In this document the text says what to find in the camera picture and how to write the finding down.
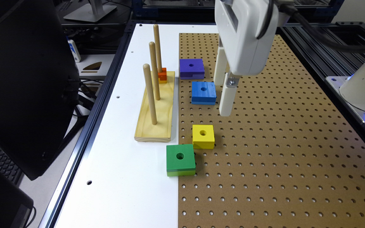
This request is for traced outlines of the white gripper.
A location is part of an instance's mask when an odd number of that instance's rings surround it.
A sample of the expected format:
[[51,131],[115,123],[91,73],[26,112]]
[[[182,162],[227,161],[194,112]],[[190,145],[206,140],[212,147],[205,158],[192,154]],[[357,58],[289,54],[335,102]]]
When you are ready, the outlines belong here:
[[[289,16],[273,2],[271,20],[265,34],[258,38],[267,18],[269,1],[232,0],[215,2],[215,22],[219,46],[214,70],[214,84],[223,85],[219,103],[220,116],[228,117],[241,75],[257,75],[263,71],[276,29]],[[230,71],[226,73],[227,63]]]

